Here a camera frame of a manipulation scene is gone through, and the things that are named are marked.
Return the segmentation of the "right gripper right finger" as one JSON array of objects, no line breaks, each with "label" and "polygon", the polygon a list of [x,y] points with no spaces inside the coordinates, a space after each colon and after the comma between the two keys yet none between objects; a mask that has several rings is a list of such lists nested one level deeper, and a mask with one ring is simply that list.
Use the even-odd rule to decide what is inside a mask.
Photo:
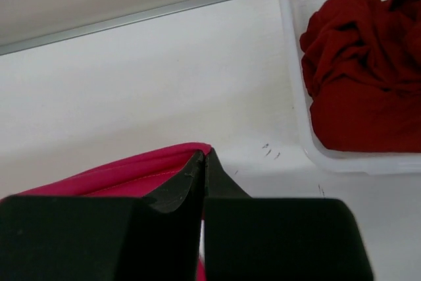
[{"label": "right gripper right finger", "polygon": [[207,280],[372,280],[358,224],[339,199],[253,198],[215,151],[205,167]]}]

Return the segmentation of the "dark red t-shirt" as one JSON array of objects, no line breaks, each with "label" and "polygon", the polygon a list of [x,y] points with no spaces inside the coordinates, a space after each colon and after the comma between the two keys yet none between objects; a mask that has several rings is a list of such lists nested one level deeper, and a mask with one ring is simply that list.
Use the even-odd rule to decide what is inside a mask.
[{"label": "dark red t-shirt", "polygon": [[300,46],[324,147],[420,151],[420,0],[327,0]]}]

